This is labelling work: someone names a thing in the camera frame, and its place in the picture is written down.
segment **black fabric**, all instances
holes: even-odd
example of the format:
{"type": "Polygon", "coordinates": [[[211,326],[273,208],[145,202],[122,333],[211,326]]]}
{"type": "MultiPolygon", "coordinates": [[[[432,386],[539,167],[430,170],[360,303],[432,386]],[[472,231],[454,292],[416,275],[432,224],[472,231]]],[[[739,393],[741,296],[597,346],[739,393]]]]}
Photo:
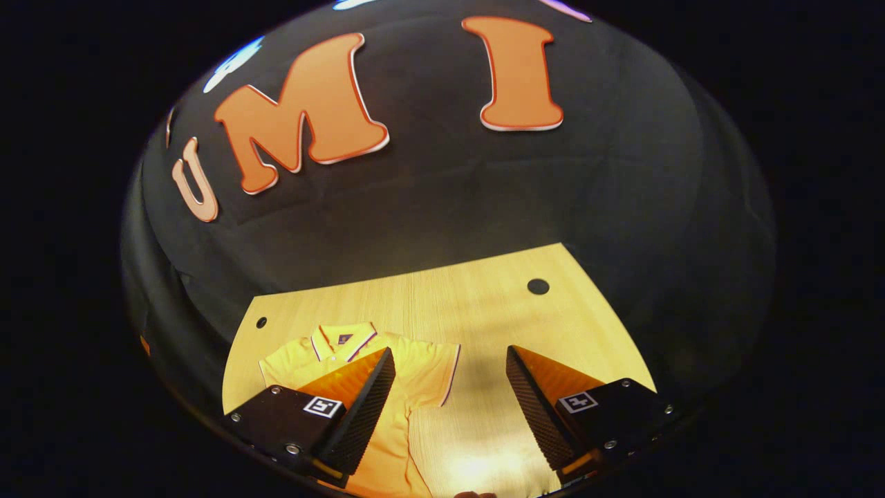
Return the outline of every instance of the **black fabric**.
{"type": "MultiPolygon", "coordinates": [[[[262,45],[208,94],[212,71],[195,82],[175,106],[170,147],[158,129],[130,191],[130,202],[143,197],[168,260],[162,285],[183,291],[176,301],[204,320],[148,334],[170,364],[199,370],[191,375],[217,410],[227,349],[253,296],[555,242],[612,304],[661,393],[693,400],[736,372],[768,301],[771,208],[734,124],[656,52],[603,21],[581,23],[536,1],[323,7],[262,45]],[[551,31],[545,53],[552,98],[565,111],[559,128],[482,126],[489,62],[481,39],[460,26],[469,15],[551,31]],[[215,109],[245,84],[276,99],[297,54],[347,32],[366,37],[355,56],[359,87],[390,143],[323,166],[307,156],[305,131],[302,171],[278,167],[276,186],[245,194],[215,109]],[[212,223],[189,212],[171,177],[192,136],[220,205],[212,223]]],[[[128,243],[137,253],[142,241],[128,243]]],[[[143,283],[148,293],[152,285],[143,283]]]]}

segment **wooden table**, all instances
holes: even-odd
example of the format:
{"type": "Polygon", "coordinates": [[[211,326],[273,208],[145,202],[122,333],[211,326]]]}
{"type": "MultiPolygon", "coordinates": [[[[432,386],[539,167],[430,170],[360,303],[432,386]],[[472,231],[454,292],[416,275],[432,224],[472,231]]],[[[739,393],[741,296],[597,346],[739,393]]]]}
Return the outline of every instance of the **wooden table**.
{"type": "Polygon", "coordinates": [[[411,417],[412,457],[434,496],[462,491],[534,497],[560,488],[504,372],[515,344],[603,382],[631,377],[654,390],[612,308],[561,245],[354,284],[256,297],[227,358],[225,413],[265,388],[258,361],[319,324],[371,321],[379,331],[461,344],[451,394],[411,417]],[[541,278],[542,295],[527,288],[541,278]],[[267,319],[258,328],[259,318],[267,319]]]}

